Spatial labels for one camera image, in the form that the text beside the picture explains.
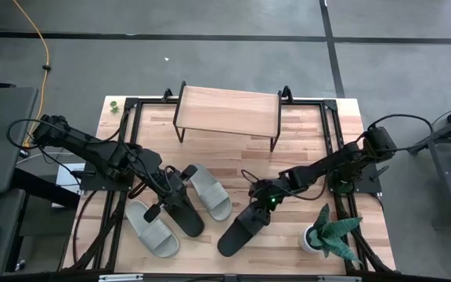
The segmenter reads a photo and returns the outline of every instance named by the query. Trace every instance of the gray slide sandal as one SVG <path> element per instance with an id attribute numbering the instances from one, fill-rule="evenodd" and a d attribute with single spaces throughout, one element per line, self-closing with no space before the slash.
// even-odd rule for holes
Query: gray slide sandal
<path id="1" fill-rule="evenodd" d="M 191 182 L 197 195 L 214 220 L 226 220 L 233 210 L 229 195 L 222 184 L 202 164 L 194 164 L 194 166 L 197 172 L 191 177 Z"/>
<path id="2" fill-rule="evenodd" d="M 151 223 L 144 219 L 148 207 L 141 201 L 133 201 L 126 207 L 126 216 L 139 235 L 140 241 L 153 255 L 168 258 L 179 251 L 179 240 L 173 232 L 161 221 L 155 218 Z"/>

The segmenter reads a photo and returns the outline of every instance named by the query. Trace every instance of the wooden table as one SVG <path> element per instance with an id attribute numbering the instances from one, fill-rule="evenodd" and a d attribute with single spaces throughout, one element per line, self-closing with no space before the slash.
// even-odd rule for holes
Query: wooden table
<path id="1" fill-rule="evenodd" d="M 112 114 L 109 103 L 116 101 L 120 108 L 125 96 L 107 96 L 96 136 L 104 139 L 119 126 L 121 113 Z M 356 99 L 337 99 L 345 142 L 350 142 L 363 131 Z M 230 258 L 217 250 L 221 235 L 234 218 L 248 205 L 248 181 L 240 170 L 254 173 L 259 178 L 276 178 L 277 173 L 296 165 L 306 165 L 326 156 L 323 129 L 318 107 L 283 106 L 281 135 L 276 151 L 269 152 L 269 140 L 262 137 L 242 136 L 220 132 L 188 130 L 186 141 L 180 143 L 172 124 L 175 106 L 145 105 L 139 127 L 137 143 L 158 152 L 163 165 L 184 169 L 200 163 L 217 178 L 233 202 L 233 213 L 225 222 L 215 222 L 206 212 L 189 183 L 188 194 L 205 223 L 204 232 L 196 237 L 186 236 L 171 218 L 161 213 L 161 219 L 180 240 L 180 250 L 172 258 L 158 258 L 150 254 L 139 242 L 127 219 L 124 220 L 116 272 L 125 273 L 242 273 L 242 274 L 345 274 L 344 261 L 335 255 L 309 254 L 298 246 L 298 234 L 314 222 L 325 203 L 330 204 L 331 217 L 336 219 L 334 199 L 328 192 L 317 201 L 303 201 L 286 197 L 272 213 L 271 224 L 264 227 L 245 247 Z M 333 124 L 330 113 L 329 124 Z M 133 113 L 128 121 L 132 127 Z M 322 189 L 323 178 L 302 196 L 315 196 Z M 78 231 L 78 254 L 81 255 L 99 231 L 106 193 L 99 192 L 85 210 Z M 368 194 L 355 195 L 359 215 L 363 217 L 361 230 L 372 249 L 382 261 L 394 269 L 388 231 L 381 206 Z M 144 191 L 137 200 L 148 206 L 157 202 L 157 195 Z M 350 244 L 355 249 L 351 238 Z M 104 251 L 105 263 L 110 238 Z M 67 249 L 64 267 L 72 264 L 71 244 Z"/>

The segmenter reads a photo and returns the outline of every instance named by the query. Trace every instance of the wooden platform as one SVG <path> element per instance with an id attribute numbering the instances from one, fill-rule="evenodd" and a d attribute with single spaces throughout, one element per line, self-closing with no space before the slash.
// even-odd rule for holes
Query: wooden platform
<path id="1" fill-rule="evenodd" d="M 125 97 L 106 97 L 100 117 L 97 137 L 111 135 L 119 125 L 121 113 L 112 114 L 109 103 L 124 105 Z M 341 127 L 345 142 L 354 140 L 363 130 L 355 99 L 338 99 Z M 201 163 L 223 184 L 233 202 L 233 213 L 226 222 L 215 222 L 200 203 L 189 184 L 188 194 L 205 222 L 204 232 L 196 238 L 186 236 L 165 213 L 161 219 L 180 240 L 180 250 L 175 257 L 157 258 L 139 242 L 135 231 L 124 221 L 117 272 L 137 273 L 256 273 L 256 274 L 344 274 L 344 262 L 330 255 L 313 255 L 298 246 L 298 234 L 314 222 L 325 203 L 330 204 L 331 216 L 336 219 L 334 200 L 326 192 L 317 201 L 307 202 L 287 197 L 272 214 L 272 223 L 263 228 L 247 245 L 230 258 L 217 250 L 217 242 L 234 218 L 248 205 L 248 182 L 240 169 L 245 168 L 260 178 L 276 178 L 277 172 L 295 165 L 306 165 L 325 157 L 325 145 L 319 109 L 311 106 L 283 106 L 282 131 L 276 151 L 269 152 L 269 140 L 255 136 L 238 136 L 220 132 L 188 130 L 186 141 L 179 143 L 172 120 L 175 106 L 146 105 L 137 142 L 161 154 L 163 165 L 172 164 L 184 169 L 188 164 Z M 131 128 L 133 113 L 129 119 Z M 322 189 L 323 178 L 303 193 L 315 196 Z M 99 192 L 86 208 L 78 232 L 78 253 L 81 255 L 99 231 L 106 193 Z M 382 210 L 377 201 L 367 194 L 356 194 L 359 214 L 363 217 L 363 236 L 383 262 L 395 268 L 388 231 Z M 151 190 L 144 191 L 138 200 L 147 205 L 157 202 Z M 72 264 L 69 244 L 64 266 Z M 107 241 L 104 257 L 108 254 Z"/>
<path id="2" fill-rule="evenodd" d="M 185 86 L 176 125 L 276 137 L 279 99 L 275 94 Z"/>

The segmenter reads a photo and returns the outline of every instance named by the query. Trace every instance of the potted plant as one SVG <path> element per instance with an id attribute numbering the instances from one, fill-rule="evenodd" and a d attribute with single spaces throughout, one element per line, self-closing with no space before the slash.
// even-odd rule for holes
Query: potted plant
<path id="1" fill-rule="evenodd" d="M 317 253 L 323 252 L 325 258 L 333 253 L 343 259 L 359 260 L 352 250 L 342 241 L 342 237 L 349 231 L 355 229 L 362 218 L 342 219 L 336 222 L 329 220 L 330 208 L 325 204 L 319 212 L 318 219 L 314 224 L 302 230 L 298 243 L 304 251 Z"/>

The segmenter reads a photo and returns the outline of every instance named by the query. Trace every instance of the concrete floor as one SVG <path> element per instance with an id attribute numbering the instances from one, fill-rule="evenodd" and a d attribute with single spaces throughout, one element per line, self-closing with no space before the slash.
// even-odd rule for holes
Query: concrete floor
<path id="1" fill-rule="evenodd" d="M 21 0 L 48 32 L 325 36 L 318 0 Z M 327 0 L 334 36 L 451 38 L 451 1 Z M 10 1 L 0 1 L 0 31 L 31 31 Z M 47 40 L 53 70 L 45 112 L 94 133 L 103 97 L 160 95 L 190 85 L 336 97 L 325 42 Z M 386 114 L 433 120 L 451 109 L 451 45 L 336 44 L 345 97 L 359 100 L 364 125 Z M 0 38 L 0 82 L 39 88 L 45 54 L 36 39 Z M 428 134 L 401 119 L 384 123 L 399 146 Z M 397 269 L 451 278 L 451 227 L 431 157 L 398 153 L 381 176 L 385 218 Z M 56 172 L 36 158 L 26 169 Z"/>

